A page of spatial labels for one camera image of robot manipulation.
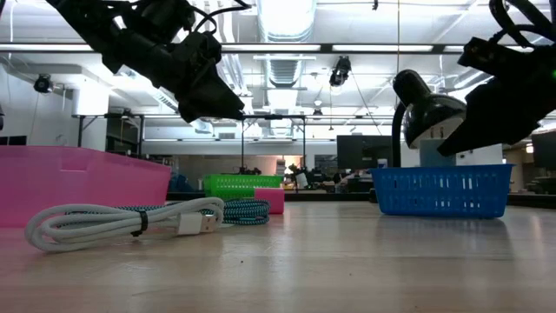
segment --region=usb connector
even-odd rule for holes
[[[178,235],[197,235],[216,230],[216,216],[204,216],[199,212],[182,213],[179,216]]]

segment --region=pink plastic bin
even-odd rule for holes
[[[284,189],[255,188],[255,199],[270,202],[270,214],[284,214]]]
[[[72,147],[0,147],[0,227],[67,203],[160,205],[170,168]]]

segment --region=green plastic basket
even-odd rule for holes
[[[255,196],[255,188],[280,188],[281,176],[206,175],[206,196],[236,199]]]

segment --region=cable tie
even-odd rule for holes
[[[147,211],[138,211],[139,217],[141,218],[141,230],[137,230],[131,233],[133,236],[140,236],[149,227],[149,216],[147,216]]]

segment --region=blue basket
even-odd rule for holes
[[[504,215],[511,164],[373,170],[390,215],[494,218]]]

